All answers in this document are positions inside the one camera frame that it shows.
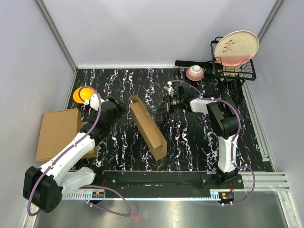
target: plate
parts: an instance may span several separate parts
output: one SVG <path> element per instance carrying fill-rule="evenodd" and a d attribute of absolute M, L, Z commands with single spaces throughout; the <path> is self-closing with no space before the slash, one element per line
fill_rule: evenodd
<path fill-rule="evenodd" d="M 259 48 L 257 36 L 249 31 L 236 31 L 221 39 L 214 51 L 215 59 L 223 66 L 236 67 L 248 62 Z"/>

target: open cardboard box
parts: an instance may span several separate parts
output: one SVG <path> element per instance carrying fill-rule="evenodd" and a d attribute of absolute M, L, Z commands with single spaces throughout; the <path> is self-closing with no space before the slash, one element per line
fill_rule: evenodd
<path fill-rule="evenodd" d="M 136 126 L 147 143 L 154 159 L 156 161 L 162 159 L 167 155 L 167 141 L 138 96 L 132 96 L 131 100 L 133 104 L 130 105 L 130 108 Z"/>
<path fill-rule="evenodd" d="M 67 109 L 59 112 L 44 113 L 40 129 L 36 161 L 44 164 L 61 152 L 75 138 L 80 128 L 86 122 L 81 122 L 78 109 Z M 96 147 L 86 153 L 83 158 L 96 157 Z"/>

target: gray floor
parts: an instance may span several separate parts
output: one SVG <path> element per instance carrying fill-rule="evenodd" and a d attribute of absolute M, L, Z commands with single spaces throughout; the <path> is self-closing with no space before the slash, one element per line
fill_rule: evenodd
<path fill-rule="evenodd" d="M 245 197 L 236 193 L 236 201 Z M 104 201 L 103 206 L 122 213 L 122 201 Z M 255 192 L 245 203 L 233 207 L 208 206 L 200 202 L 131 201 L 131 218 L 90 208 L 82 201 L 61 201 L 49 214 L 38 216 L 37 228 L 286 228 L 273 192 Z"/>

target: gray wall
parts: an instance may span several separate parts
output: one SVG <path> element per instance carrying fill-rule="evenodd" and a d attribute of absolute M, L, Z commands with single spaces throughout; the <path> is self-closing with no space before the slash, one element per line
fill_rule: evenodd
<path fill-rule="evenodd" d="M 284 171 L 304 223 L 304 1 L 287 0 L 254 57 L 249 82 L 278 171 Z"/>
<path fill-rule="evenodd" d="M 80 67 L 210 60 L 210 42 L 258 33 L 275 0 L 43 0 Z"/>
<path fill-rule="evenodd" d="M 1 1 L 0 28 L 0 221 L 10 228 L 23 220 L 42 114 L 63 108 L 73 73 L 33 0 Z"/>

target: black marble table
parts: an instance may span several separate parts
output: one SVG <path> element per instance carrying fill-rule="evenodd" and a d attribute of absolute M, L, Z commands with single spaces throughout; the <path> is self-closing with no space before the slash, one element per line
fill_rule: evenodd
<path fill-rule="evenodd" d="M 137 95 L 150 113 L 155 112 L 169 80 L 186 80 L 184 69 L 80 69 L 77 73 L 68 108 L 76 107 L 72 95 L 80 86 L 92 86 L 100 96 L 111 95 L 127 106 Z M 192 83 L 203 95 L 233 95 L 229 83 L 219 82 L 206 74 L 199 83 Z M 237 106 L 244 118 L 238 144 L 237 163 L 248 164 L 255 171 L 264 171 L 262 155 L 245 100 Z M 88 114 L 83 114 L 83 121 Z M 83 159 L 104 170 L 118 171 L 213 171 L 218 161 L 219 142 L 211 129 L 207 114 L 176 111 L 170 116 L 152 115 L 168 142 L 167 156 L 155 161 L 132 118 L 130 110 L 116 123 L 106 141 L 101 142 L 97 158 Z"/>

